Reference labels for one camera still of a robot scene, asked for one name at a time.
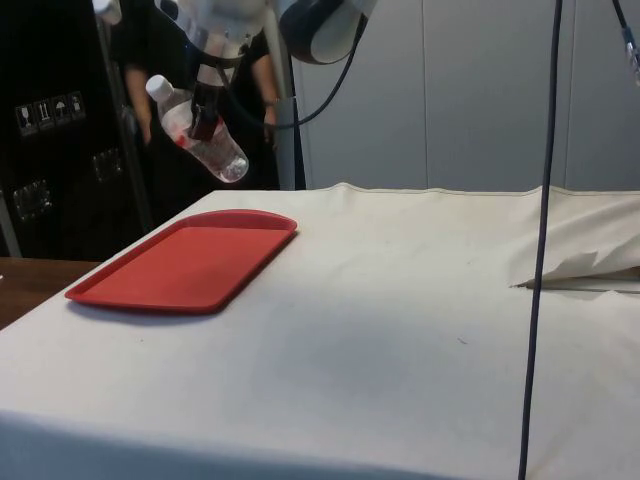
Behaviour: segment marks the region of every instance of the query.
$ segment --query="person's arm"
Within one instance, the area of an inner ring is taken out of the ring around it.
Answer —
[[[136,65],[127,65],[124,70],[124,80],[144,144],[148,145],[151,141],[151,101],[146,89],[149,75]]]
[[[265,105],[264,123],[274,125],[277,122],[276,103],[279,98],[271,55],[263,55],[256,60],[251,66],[251,72]],[[266,142],[273,141],[273,131],[265,128],[264,139]]]

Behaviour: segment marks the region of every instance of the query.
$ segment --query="bottle cap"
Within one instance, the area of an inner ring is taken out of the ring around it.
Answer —
[[[173,85],[162,75],[154,75],[147,82],[147,93],[156,103],[166,102],[173,92]]]

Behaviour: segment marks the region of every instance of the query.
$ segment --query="black cabinet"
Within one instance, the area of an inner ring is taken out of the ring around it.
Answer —
[[[25,257],[103,260],[142,234],[91,0],[0,18],[0,187]]]

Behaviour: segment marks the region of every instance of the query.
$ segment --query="plastic water bottle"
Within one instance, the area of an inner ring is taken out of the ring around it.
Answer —
[[[164,131],[176,145],[197,158],[219,180],[235,183],[249,171],[249,160],[231,138],[227,125],[219,117],[213,137],[208,142],[189,137],[193,120],[191,92],[174,89],[162,75],[151,77],[147,93],[158,105],[158,116]]]

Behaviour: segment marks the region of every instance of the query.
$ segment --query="metal frame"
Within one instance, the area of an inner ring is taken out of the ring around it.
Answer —
[[[98,28],[98,37],[100,38],[100,49],[102,50],[102,58],[104,67],[109,80],[111,101],[116,112],[116,124],[118,128],[118,136],[123,148],[124,160],[129,171],[131,186],[133,187],[133,196],[138,210],[138,217],[142,225],[143,233],[149,233],[153,229],[153,217],[151,216],[151,208],[149,206],[149,196],[144,183],[142,169],[140,168],[140,158],[138,149],[135,145],[133,135],[125,126],[126,102],[124,94],[124,86],[120,76],[120,68],[111,61],[109,56],[109,32],[105,28],[105,24],[99,18],[96,18]]]
[[[22,257],[22,251],[20,250],[20,244],[18,243],[18,237],[16,231],[13,228],[13,222],[11,221],[11,215],[9,215],[9,208],[7,207],[7,201],[4,196],[4,191],[0,188],[0,232],[4,237],[4,241],[7,244],[9,255],[12,257]]]

